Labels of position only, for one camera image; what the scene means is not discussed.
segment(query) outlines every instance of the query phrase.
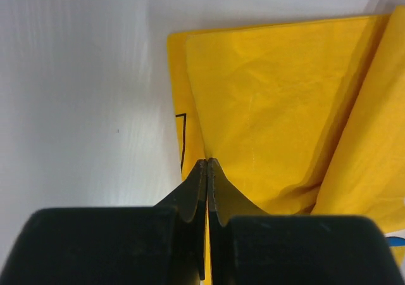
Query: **table surface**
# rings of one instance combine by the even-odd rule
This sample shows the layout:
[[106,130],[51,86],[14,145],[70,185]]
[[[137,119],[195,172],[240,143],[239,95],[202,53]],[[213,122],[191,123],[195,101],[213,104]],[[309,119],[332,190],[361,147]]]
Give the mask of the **table surface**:
[[180,183],[169,33],[405,0],[0,0],[0,265],[29,215],[152,205]]

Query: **white surface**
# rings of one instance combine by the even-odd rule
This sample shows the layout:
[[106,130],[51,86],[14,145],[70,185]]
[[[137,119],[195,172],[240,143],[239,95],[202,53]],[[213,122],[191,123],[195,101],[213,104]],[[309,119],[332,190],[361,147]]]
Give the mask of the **white surface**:
[[0,0],[0,264],[33,211],[151,205],[180,182],[170,32],[405,0]]

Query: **folded yellow fabric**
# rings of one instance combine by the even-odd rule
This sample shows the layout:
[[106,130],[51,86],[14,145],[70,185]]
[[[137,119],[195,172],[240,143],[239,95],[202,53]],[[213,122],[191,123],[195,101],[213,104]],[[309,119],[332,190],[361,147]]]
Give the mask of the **folded yellow fabric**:
[[[392,14],[322,183],[315,214],[405,229],[405,8]],[[403,258],[404,250],[398,253]]]
[[312,209],[386,17],[191,35],[206,157],[273,214]]

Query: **black line on fabric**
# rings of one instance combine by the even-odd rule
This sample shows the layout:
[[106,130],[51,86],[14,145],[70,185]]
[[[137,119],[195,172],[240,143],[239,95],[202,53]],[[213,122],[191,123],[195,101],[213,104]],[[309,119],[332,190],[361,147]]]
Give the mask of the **black line on fabric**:
[[180,162],[180,169],[183,172],[183,163],[185,156],[185,125],[187,123],[187,114],[186,113],[177,114],[176,117],[183,117],[183,148],[182,148],[182,160]]

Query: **yellow cloth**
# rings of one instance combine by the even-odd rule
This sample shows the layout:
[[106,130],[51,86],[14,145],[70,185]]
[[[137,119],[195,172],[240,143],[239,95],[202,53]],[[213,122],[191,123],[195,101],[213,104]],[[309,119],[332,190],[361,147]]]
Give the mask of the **yellow cloth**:
[[[399,22],[402,16],[403,9],[397,10],[389,30],[393,19]],[[398,211],[399,200],[401,210],[404,209],[405,195],[402,187],[397,188],[402,179],[398,177],[400,168],[405,165],[401,157],[405,154],[405,141],[400,136],[405,119],[400,114],[405,103],[401,104],[400,95],[396,97],[396,92],[402,94],[405,89],[399,78],[404,66],[403,41],[392,49],[398,50],[397,57],[386,53],[388,56],[379,59],[392,62],[387,57],[396,58],[398,64],[388,66],[396,72],[384,75],[382,68],[386,65],[376,66],[377,61],[373,62],[377,76],[385,79],[380,81],[380,87],[387,88],[386,97],[375,86],[374,91],[364,91],[366,84],[374,84],[375,79],[368,75],[361,91],[366,93],[360,106],[362,112],[358,113],[364,116],[366,111],[372,115],[362,120],[363,126],[356,124],[352,121],[360,105],[356,103],[348,125],[354,122],[352,126],[360,128],[351,129],[351,134],[345,130],[344,136],[349,137],[339,142],[388,19],[366,16],[169,36],[173,99],[179,115],[178,140],[180,154],[184,153],[183,178],[197,159],[215,157],[231,182],[269,213],[310,212],[317,202],[314,212],[366,215],[385,232],[405,228],[397,223],[397,214],[405,216]],[[382,44],[386,38],[391,39],[391,46],[395,43],[397,36],[392,34],[399,33],[399,23],[396,26],[396,32],[384,35]],[[394,79],[398,80],[392,89],[395,92],[391,92]],[[380,106],[385,109],[381,115],[379,108],[367,102],[372,93],[381,96]],[[374,125],[373,132],[367,131],[368,124]],[[386,148],[380,151],[373,147],[376,141],[389,136],[387,132],[395,135],[381,143]],[[364,144],[363,140],[359,143],[359,137],[366,139]],[[386,157],[395,143],[401,143],[395,152],[398,156]],[[370,157],[364,160],[364,154]],[[386,163],[385,175],[379,175],[375,166],[386,159],[392,163]],[[322,183],[328,167],[328,174],[339,174],[339,180],[328,175]],[[374,173],[362,177],[369,168]],[[370,180],[379,176],[377,181]],[[368,191],[370,197],[363,198],[365,185],[375,192]],[[403,251],[398,247],[394,252],[399,261]]]

